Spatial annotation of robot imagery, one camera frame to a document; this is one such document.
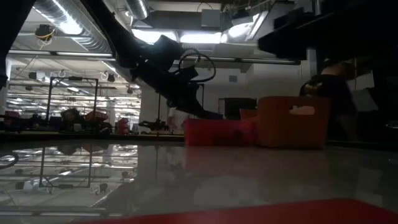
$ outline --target ventilation duct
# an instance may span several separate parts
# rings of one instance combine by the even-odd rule
[[[143,20],[149,15],[149,7],[145,0],[126,0],[130,16],[137,20]]]
[[[75,42],[86,50],[110,52],[106,39],[93,27],[90,20],[73,1],[36,0],[33,8],[62,32],[71,35],[89,36],[73,38]]]

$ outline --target black clothing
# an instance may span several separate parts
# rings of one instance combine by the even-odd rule
[[[337,75],[316,75],[300,89],[300,96],[319,96],[331,102],[328,123],[328,138],[347,139],[345,130],[337,121],[340,115],[356,116],[356,108],[351,92],[344,78]]]

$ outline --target red mat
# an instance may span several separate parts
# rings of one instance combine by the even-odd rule
[[[355,200],[317,200],[260,207],[148,215],[98,223],[134,224],[396,224],[398,214]]]

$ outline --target reflective floor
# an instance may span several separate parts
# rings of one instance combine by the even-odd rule
[[[0,222],[66,223],[328,198],[398,212],[398,154],[391,152],[115,143],[9,146],[19,161],[0,170]],[[0,165],[12,160],[3,157]]]

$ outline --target black robotic arm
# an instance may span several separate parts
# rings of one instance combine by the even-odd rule
[[[176,106],[180,111],[199,118],[222,119],[222,115],[205,111],[199,104],[199,85],[189,81],[198,75],[194,67],[180,69],[178,73],[169,72],[173,61],[180,60],[184,53],[180,44],[165,36],[161,36],[154,45],[143,43],[123,28],[103,1],[81,2],[107,38],[118,64],[130,69],[133,77],[139,77],[164,96],[168,105]]]

